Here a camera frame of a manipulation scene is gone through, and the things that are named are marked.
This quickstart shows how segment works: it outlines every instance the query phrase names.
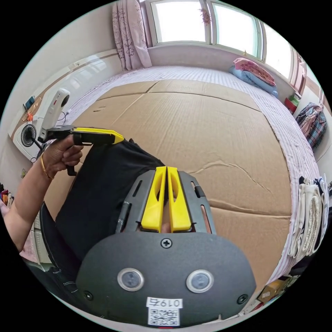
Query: gray mounting plate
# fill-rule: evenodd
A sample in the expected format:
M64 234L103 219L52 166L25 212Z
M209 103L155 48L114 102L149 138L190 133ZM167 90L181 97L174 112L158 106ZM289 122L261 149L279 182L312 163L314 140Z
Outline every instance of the gray mounting plate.
M168 238L172 246L164 249ZM117 282L118 273L134 268L144 277L144 286L129 292ZM207 270L214 284L205 293L193 293L186 279L195 270ZM147 297L182 299L180 324L191 326L238 314L256 283L248 260L230 241L206 233L123 232L97 243L86 255L76 284L82 301L105 318L148 326ZM92 294L92 300L84 292Z

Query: blue pillow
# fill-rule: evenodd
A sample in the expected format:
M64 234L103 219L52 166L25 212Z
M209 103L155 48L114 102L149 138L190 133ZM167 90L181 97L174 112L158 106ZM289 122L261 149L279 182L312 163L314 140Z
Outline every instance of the blue pillow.
M253 85L255 87L259 87L260 89L272 94L274 97L278 98L278 92L276 86L271 86L261 79L259 79L254 74L241 70L241 69L235 69L235 66L232 66L229 69L229 72L236 76L238 79L240 79L243 82L246 82L250 85Z

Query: window sill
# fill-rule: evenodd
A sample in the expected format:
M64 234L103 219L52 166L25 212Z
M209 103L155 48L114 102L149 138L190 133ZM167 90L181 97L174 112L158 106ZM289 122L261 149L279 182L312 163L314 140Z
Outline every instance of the window sill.
M244 56L244 53L242 51L239 51L239 50L234 49L234 48L225 47L225 46L217 46L217 45L207 45L206 43L200 43L200 42L187 42L187 43L184 43L184 42L170 42L169 43L169 42L167 42L167 43L158 43L156 46L149 47L148 49L158 49L158 48L161 48L161 47L170 47L170 46L172 46L172 47L176 47L176 46L196 46L197 47L198 46L198 47L204 47L204 48L210 48L210 49L217 49L217 50L221 50L221 51L224 51L224 52L239 55L239 57L245 57L248 60L252 60L252 61L256 62L261 67L263 67L267 71L271 72L271 74L274 74L274 75L278 76L285 83L287 83L292 89L294 89L294 87L291 85L289 80L285 76L280 74L277 70L275 70L271 66L265 64L262 60L254 57L250 54L247 54L246 56Z

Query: small fan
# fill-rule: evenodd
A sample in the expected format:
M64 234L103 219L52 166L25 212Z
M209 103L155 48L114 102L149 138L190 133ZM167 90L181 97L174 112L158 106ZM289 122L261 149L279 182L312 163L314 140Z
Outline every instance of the small fan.
M27 124L21 132L21 142L25 147L30 147L35 143L40 150L42 150L42 147L40 144L36 141L37 137L37 131L36 127L32 124Z

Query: cardboard sheet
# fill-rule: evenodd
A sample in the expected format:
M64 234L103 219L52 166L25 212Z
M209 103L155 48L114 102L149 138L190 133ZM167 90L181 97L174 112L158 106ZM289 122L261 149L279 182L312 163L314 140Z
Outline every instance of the cardboard sheet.
M244 251L263 289L288 235L291 187L278 140L248 94L199 81L133 83L105 93L74 125L113 129L195 176L218 235ZM53 218L72 181L60 172L51 184L45 202Z

